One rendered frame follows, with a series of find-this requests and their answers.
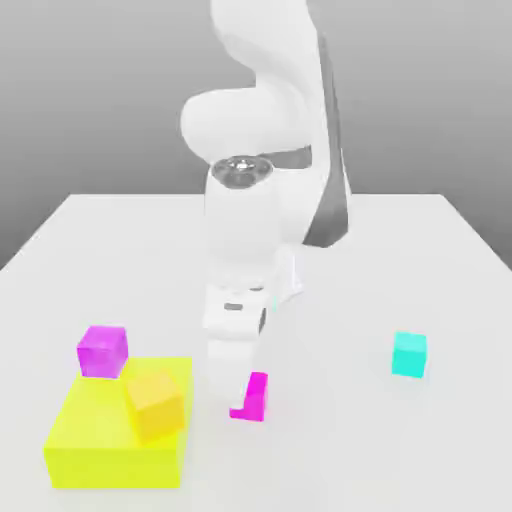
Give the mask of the small magenta cube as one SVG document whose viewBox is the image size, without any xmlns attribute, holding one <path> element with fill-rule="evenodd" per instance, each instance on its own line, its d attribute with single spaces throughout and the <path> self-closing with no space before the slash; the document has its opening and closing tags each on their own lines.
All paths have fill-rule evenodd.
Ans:
<svg viewBox="0 0 512 512">
<path fill-rule="evenodd" d="M 265 417 L 268 395 L 268 374 L 264 372 L 252 372 L 243 407 L 229 410 L 232 419 L 240 419 L 253 422 L 263 422 Z"/>
</svg>

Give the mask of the large yellow box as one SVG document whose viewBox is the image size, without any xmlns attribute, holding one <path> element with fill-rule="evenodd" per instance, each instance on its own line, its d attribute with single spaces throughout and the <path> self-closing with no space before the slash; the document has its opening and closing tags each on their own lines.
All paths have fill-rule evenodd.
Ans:
<svg viewBox="0 0 512 512">
<path fill-rule="evenodd" d="M 184 393 L 184 427 L 150 442 L 134 430 L 125 382 L 164 371 Z M 178 488 L 193 407 L 190 357 L 131 357 L 117 379 L 77 375 L 44 444 L 55 488 Z"/>
</svg>

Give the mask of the small orange cube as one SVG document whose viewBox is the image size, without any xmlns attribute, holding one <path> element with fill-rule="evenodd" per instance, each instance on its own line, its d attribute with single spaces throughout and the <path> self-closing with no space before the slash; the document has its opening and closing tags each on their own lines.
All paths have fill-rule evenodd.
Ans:
<svg viewBox="0 0 512 512">
<path fill-rule="evenodd" d="M 125 382 L 128 411 L 143 443 L 181 430 L 185 425 L 185 396 L 171 374 L 152 371 Z"/>
</svg>

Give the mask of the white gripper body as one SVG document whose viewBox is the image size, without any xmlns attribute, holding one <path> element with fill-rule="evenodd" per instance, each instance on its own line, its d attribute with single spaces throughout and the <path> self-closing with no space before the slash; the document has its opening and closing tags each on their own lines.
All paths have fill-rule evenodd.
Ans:
<svg viewBox="0 0 512 512">
<path fill-rule="evenodd" d="M 257 344 L 250 341 L 209 339 L 207 379 L 210 392 L 230 408 L 243 405 Z"/>
</svg>

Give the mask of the small purple cube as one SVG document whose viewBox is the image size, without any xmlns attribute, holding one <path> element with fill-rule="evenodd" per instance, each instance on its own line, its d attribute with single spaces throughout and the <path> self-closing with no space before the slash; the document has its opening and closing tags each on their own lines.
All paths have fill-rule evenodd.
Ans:
<svg viewBox="0 0 512 512">
<path fill-rule="evenodd" d="M 83 377 L 117 379 L 128 359 L 126 329 L 90 326 L 77 345 Z"/>
</svg>

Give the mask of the small cyan cube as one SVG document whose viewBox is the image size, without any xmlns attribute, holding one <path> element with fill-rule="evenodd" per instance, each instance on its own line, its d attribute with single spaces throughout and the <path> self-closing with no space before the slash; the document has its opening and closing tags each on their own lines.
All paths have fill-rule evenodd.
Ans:
<svg viewBox="0 0 512 512">
<path fill-rule="evenodd" d="M 427 337 L 421 334 L 396 332 L 391 372 L 394 375 L 422 378 L 427 362 Z"/>
</svg>

